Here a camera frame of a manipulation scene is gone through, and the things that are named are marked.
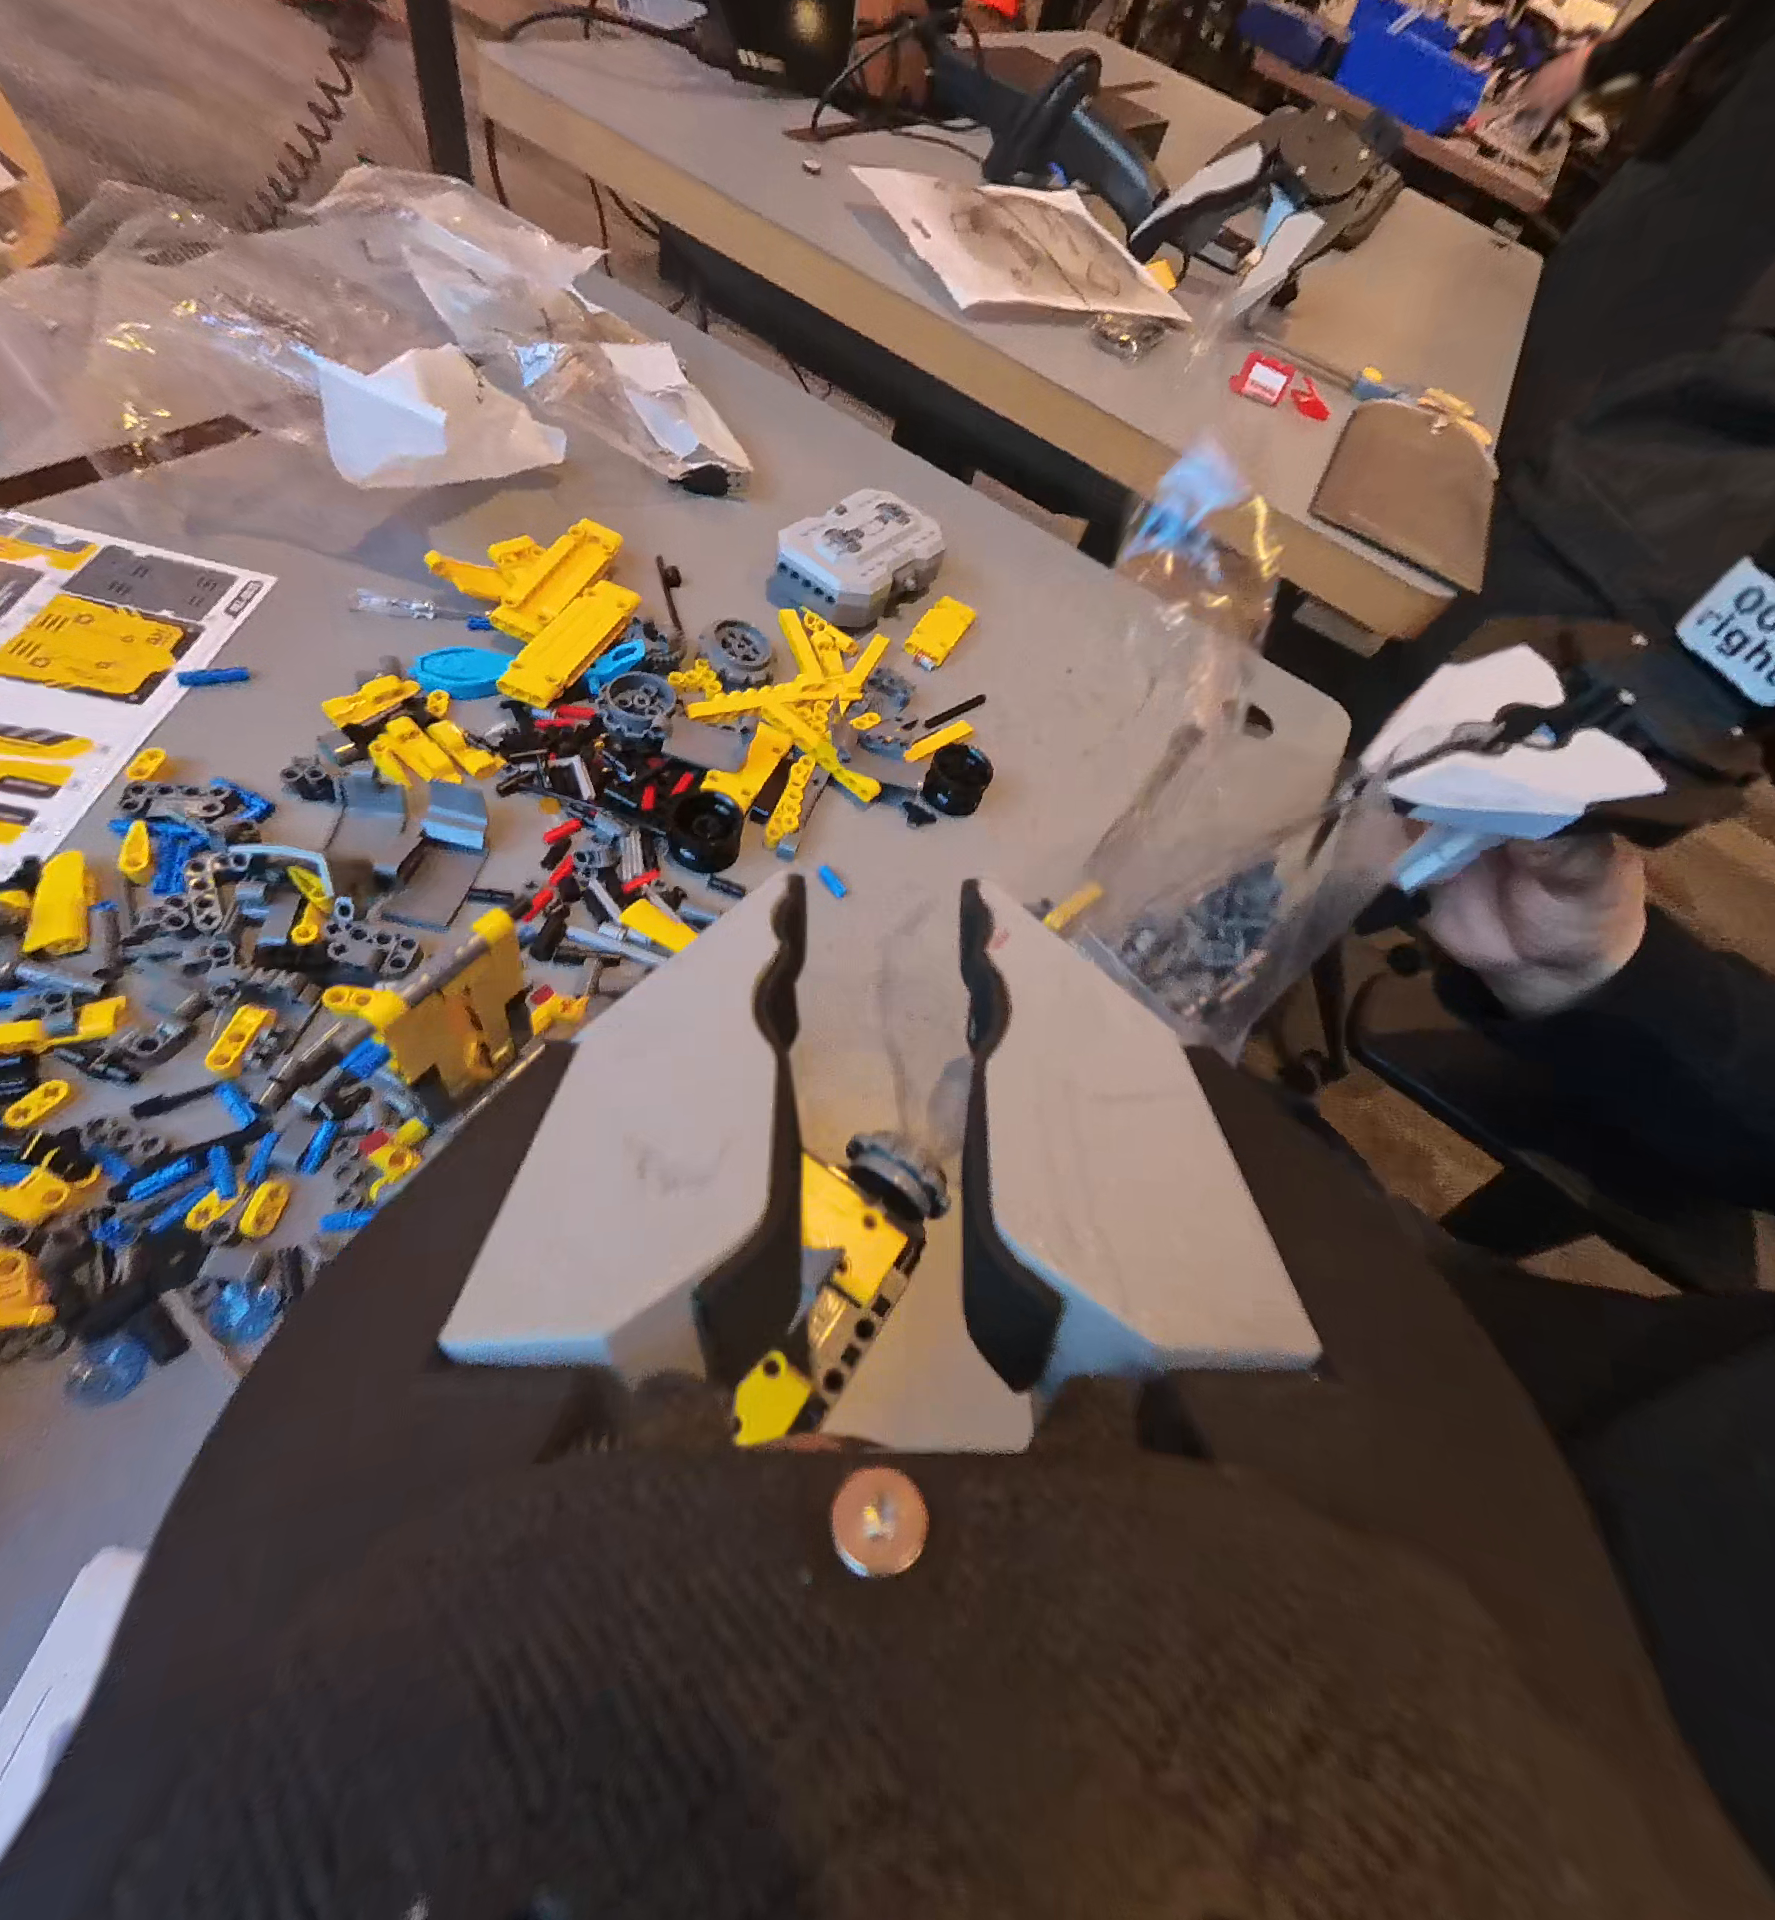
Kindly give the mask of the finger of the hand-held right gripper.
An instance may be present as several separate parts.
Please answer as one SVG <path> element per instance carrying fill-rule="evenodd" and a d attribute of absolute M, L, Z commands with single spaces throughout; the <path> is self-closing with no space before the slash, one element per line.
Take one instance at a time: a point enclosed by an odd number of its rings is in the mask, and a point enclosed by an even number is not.
<path fill-rule="evenodd" d="M 1564 702 L 1559 675 L 1527 645 L 1442 663 L 1368 742 L 1355 786 L 1382 790 L 1559 790 L 1559 749 L 1506 735 L 1506 716 Z"/>
<path fill-rule="evenodd" d="M 1542 842 L 1594 805 L 1645 801 L 1662 791 L 1662 774 L 1630 742 L 1576 729 L 1564 742 L 1472 749 L 1472 735 L 1397 759 L 1388 801 L 1423 830 L 1390 871 L 1404 894 L 1427 890 L 1466 871 L 1499 842 Z"/>

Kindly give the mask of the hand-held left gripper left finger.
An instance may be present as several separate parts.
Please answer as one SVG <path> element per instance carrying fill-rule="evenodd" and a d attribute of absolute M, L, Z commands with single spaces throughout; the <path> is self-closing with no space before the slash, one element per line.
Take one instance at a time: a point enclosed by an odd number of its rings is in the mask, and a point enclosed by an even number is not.
<path fill-rule="evenodd" d="M 731 1387 L 792 1330 L 800 967 L 806 884 L 774 874 L 571 1045 L 442 1359 Z"/>

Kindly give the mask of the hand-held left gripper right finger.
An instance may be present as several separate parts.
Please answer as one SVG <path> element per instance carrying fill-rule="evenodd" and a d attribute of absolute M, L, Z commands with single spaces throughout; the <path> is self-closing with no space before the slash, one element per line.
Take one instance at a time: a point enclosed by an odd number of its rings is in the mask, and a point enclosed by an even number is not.
<path fill-rule="evenodd" d="M 1020 1396 L 1306 1375 L 1320 1337 L 1178 1031 L 986 880 L 968 995 L 960 1308 Z"/>

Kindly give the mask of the yellow black toy vehicle model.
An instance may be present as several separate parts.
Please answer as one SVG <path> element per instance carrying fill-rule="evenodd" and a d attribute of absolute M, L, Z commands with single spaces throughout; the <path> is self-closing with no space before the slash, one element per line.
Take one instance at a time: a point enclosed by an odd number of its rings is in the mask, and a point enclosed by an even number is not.
<path fill-rule="evenodd" d="M 694 946 L 701 931 L 673 920 L 668 937 Z M 652 953 L 650 973 L 680 951 Z M 571 1045 L 596 1022 L 580 998 L 527 992 L 516 920 L 504 909 L 473 920 L 472 940 L 453 956 L 406 992 L 368 995 L 354 1017 L 370 1022 L 370 1038 L 343 1055 L 347 1075 L 386 1064 L 400 1091 L 428 1116 L 457 1112 L 472 1096 L 486 1096 L 493 1112 L 500 1112 L 500 1082 L 511 1075 L 554 1075 L 542 1086 L 550 1107 Z M 468 1121 L 468 1149 L 497 1149 L 493 1177 L 478 1190 L 486 1230 L 532 1135 L 537 1129 L 493 1135 L 484 1117 Z M 919 1263 L 926 1222 L 944 1213 L 944 1207 L 944 1173 L 893 1135 L 856 1140 L 845 1161 L 800 1158 L 800 1308 L 792 1330 L 731 1384 L 731 1434 L 739 1445 L 806 1435 L 830 1416 L 878 1349 L 887 1316 Z M 449 1308 L 478 1247 L 457 1259 Z"/>

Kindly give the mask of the clear plastic parts bag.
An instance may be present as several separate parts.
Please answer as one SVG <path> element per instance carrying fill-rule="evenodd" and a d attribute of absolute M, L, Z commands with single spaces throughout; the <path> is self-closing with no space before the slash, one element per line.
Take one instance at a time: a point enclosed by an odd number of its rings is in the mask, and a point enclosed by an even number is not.
<path fill-rule="evenodd" d="M 1280 538 L 1266 498 L 1209 433 L 1139 497 L 1113 574 L 1147 595 L 1127 675 L 1170 729 L 1153 774 L 1057 887 L 1057 900 L 1090 880 L 1106 887 L 1060 937 L 1180 1039 L 1236 1063 L 1382 894 L 1404 826 L 1382 786 L 1355 786 L 1346 749 L 1318 749 L 1283 797 L 1259 779 L 1259 751 L 1291 749 L 1283 709 L 1259 702 Z M 1277 735 L 1242 735 L 1242 707 L 1264 707 Z"/>

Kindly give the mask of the pile of small building pieces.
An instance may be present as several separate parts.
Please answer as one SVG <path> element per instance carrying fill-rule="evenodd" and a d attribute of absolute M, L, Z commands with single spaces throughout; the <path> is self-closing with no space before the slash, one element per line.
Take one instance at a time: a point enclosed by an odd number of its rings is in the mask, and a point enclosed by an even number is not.
<path fill-rule="evenodd" d="M 113 871 L 86 850 L 0 884 L 0 1368 L 63 1359 L 115 1403 L 201 1327 L 254 1349 L 486 1102 L 428 1116 L 386 1064 L 347 1075 L 374 992 L 516 920 L 532 995 L 642 982 L 725 874 L 588 874 L 554 801 L 442 774 L 422 684 L 383 663 L 259 791 L 173 755 L 129 763 Z"/>

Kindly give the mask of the yellow grey sticker sheet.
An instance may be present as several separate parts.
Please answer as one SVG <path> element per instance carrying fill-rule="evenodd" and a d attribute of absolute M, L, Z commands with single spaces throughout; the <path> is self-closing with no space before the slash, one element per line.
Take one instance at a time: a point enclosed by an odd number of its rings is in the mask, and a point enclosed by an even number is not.
<path fill-rule="evenodd" d="M 275 574 L 0 513 L 0 880 L 63 850 Z"/>

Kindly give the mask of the person's right forearm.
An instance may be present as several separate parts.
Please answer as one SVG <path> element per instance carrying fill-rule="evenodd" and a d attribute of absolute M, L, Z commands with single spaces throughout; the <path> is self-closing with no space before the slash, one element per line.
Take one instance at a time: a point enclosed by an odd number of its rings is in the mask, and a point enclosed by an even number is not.
<path fill-rule="evenodd" d="M 1775 1213 L 1775 973 L 1645 909 L 1630 964 L 1550 1017 L 1511 1017 L 1457 964 L 1434 978 L 1457 1020 L 1587 1096 L 1675 1177 Z"/>

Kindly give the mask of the grey desk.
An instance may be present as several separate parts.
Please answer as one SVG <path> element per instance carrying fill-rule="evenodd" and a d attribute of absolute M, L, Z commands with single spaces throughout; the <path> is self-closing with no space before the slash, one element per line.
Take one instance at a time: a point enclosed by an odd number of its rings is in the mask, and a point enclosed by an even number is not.
<path fill-rule="evenodd" d="M 1057 860 L 1082 860 L 1156 763 L 1174 719 L 1156 709 L 1147 656 L 1129 640 L 1143 595 L 1001 497 L 968 490 L 857 412 L 742 355 L 721 330 L 704 333 L 603 274 L 596 303 L 676 347 L 750 455 L 742 497 L 680 497 L 610 444 L 577 444 L 564 466 L 509 484 L 422 497 L 347 490 L 312 451 L 280 439 L 235 439 L 100 477 L 74 430 L 35 421 L 34 380 L 8 350 L 20 312 L 0 306 L 0 513 L 275 574 L 267 605 L 228 649 L 251 680 L 198 691 L 160 726 L 181 768 L 267 791 L 317 735 L 325 693 L 380 656 L 436 645 L 435 622 L 351 611 L 354 586 L 426 595 L 426 550 L 478 559 L 486 542 L 599 516 L 623 533 L 621 579 L 650 595 L 650 611 L 662 611 L 652 563 L 680 568 L 676 604 L 698 631 L 720 616 L 766 611 L 781 526 L 856 486 L 919 503 L 944 533 L 943 589 L 980 611 L 919 709 L 986 696 L 974 726 L 994 790 L 968 821 L 932 830 L 845 801 L 818 805 L 808 821 L 800 1096 L 808 1140 L 839 1144 L 851 1129 L 894 1117 L 893 1075 L 870 1055 L 878 998 L 867 982 L 841 992 L 839 967 L 867 967 L 905 931 L 894 1017 L 913 1020 L 913 956 L 954 967 L 960 874 L 1020 887 L 1052 874 Z M 152 1544 L 243 1371 L 201 1327 L 188 1355 L 115 1403 L 69 1398 L 63 1359 L 0 1368 L 0 1714 L 77 1574 L 105 1547 Z"/>

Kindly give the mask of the person's right hand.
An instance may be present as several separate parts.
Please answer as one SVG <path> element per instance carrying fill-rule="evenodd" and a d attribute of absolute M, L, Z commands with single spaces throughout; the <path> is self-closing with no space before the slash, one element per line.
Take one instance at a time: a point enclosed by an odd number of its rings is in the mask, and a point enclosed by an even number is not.
<path fill-rule="evenodd" d="M 1499 842 L 1427 890 L 1434 940 L 1514 1020 L 1622 973 L 1645 937 L 1645 862 L 1622 839 Z"/>

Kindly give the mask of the grey metal stand base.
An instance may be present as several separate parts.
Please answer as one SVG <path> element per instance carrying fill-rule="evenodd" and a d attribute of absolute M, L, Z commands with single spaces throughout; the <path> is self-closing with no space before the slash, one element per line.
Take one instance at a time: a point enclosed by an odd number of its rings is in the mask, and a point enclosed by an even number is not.
<path fill-rule="evenodd" d="M 1408 397 L 1360 402 L 1307 516 L 1442 586 L 1484 574 L 1499 463 L 1484 427 Z"/>

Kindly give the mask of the black grey tool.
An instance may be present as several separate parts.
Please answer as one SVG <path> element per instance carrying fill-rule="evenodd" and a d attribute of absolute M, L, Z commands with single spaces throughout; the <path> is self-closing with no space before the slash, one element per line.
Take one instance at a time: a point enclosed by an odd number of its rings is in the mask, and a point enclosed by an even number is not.
<path fill-rule="evenodd" d="M 1156 195 L 1127 229 L 1127 252 L 1203 257 L 1223 229 L 1259 205 L 1259 238 L 1236 274 L 1231 312 L 1286 306 L 1302 274 L 1323 252 L 1355 252 L 1404 190 L 1397 157 L 1404 123 L 1388 110 L 1280 107 L 1214 151 L 1180 187 Z"/>

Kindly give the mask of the grey battery box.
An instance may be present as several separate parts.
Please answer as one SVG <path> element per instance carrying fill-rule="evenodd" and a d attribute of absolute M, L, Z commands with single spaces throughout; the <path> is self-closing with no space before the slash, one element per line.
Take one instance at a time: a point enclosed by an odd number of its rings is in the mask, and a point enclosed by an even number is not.
<path fill-rule="evenodd" d="M 774 533 L 766 604 L 867 631 L 926 600 L 944 567 L 943 526 L 894 490 L 861 486 Z"/>

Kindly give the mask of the blue storage crate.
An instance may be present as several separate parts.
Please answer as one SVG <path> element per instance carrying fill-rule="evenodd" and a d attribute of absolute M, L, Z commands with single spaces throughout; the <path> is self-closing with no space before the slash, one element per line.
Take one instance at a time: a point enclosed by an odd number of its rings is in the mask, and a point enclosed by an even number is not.
<path fill-rule="evenodd" d="M 1401 0 L 1355 4 L 1334 83 L 1423 138 L 1451 138 L 1484 105 L 1484 70 L 1457 55 L 1451 25 Z"/>

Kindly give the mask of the white paper sheet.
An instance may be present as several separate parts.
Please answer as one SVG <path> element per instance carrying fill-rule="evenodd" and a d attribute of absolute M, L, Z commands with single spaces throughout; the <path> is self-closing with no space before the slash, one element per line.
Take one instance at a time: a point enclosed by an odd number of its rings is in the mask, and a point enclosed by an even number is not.
<path fill-rule="evenodd" d="M 1075 190 L 856 166 L 851 177 L 959 312 L 1077 312 L 1190 326 L 1170 284 Z"/>

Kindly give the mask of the person's body in dark clothes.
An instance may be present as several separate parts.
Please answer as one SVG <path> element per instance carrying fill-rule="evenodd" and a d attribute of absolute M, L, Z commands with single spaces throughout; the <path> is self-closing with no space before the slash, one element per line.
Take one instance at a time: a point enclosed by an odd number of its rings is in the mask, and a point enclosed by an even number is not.
<path fill-rule="evenodd" d="M 1666 1705 L 1775 1877 L 1775 1291 L 1564 1283 L 1417 1234 L 1564 1450 Z"/>

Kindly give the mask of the black barcode scanner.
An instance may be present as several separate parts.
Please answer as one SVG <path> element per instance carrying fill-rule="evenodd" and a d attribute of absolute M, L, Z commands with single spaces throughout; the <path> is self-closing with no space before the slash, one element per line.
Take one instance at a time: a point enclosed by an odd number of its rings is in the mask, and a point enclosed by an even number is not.
<path fill-rule="evenodd" d="M 981 157 L 992 187 L 1049 190 L 1060 172 L 1093 190 L 1127 229 L 1139 229 L 1170 187 L 1156 159 L 1093 110 L 1099 85 L 1102 55 L 1093 50 L 1065 55 L 1035 85 L 997 80 L 986 61 L 964 61 L 951 117 L 992 132 Z"/>

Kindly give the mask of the white instruction booklet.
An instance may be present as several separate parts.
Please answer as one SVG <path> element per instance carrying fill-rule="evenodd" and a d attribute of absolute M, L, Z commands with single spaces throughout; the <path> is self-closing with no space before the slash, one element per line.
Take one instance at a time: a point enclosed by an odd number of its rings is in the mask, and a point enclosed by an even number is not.
<path fill-rule="evenodd" d="M 95 1552 L 0 1711 L 0 1861 L 90 1705 L 140 1571 L 144 1547 Z"/>

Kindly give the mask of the crumpled clear plastic bag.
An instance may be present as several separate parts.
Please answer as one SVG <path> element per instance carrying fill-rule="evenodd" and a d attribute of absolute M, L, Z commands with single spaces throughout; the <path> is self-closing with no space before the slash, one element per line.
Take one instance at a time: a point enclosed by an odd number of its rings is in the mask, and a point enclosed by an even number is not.
<path fill-rule="evenodd" d="M 742 490 L 725 417 L 607 288 L 599 248 L 473 187 L 354 166 L 267 233 L 113 183 L 5 306 L 42 397 L 136 463 L 229 417 L 321 451 L 358 490 L 509 477 L 580 441 L 686 490 Z"/>

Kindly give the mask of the background grey table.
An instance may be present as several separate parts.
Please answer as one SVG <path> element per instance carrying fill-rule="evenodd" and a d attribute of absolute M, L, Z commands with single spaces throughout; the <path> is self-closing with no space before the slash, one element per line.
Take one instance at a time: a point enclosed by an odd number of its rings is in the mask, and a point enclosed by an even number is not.
<path fill-rule="evenodd" d="M 1286 310 L 1259 330 L 1216 321 L 1236 275 L 1191 264 L 1178 298 L 1190 326 L 1139 364 L 1090 343 L 1090 321 L 964 317 L 905 252 L 851 177 L 856 166 L 974 183 L 980 166 L 905 132 L 792 141 L 808 105 L 748 83 L 636 31 L 523 31 L 473 50 L 478 107 L 542 151 L 580 169 L 711 252 L 750 268 L 830 321 L 936 375 L 1077 466 L 1147 490 L 1209 433 L 1272 503 L 1283 574 L 1355 622 L 1412 640 L 1450 586 L 1307 516 L 1355 375 L 1442 389 L 1499 430 L 1542 274 L 1540 252 L 1417 190 L 1355 252 L 1302 274 Z M 1231 391 L 1252 355 L 1311 375 L 1329 421 L 1302 421 Z"/>

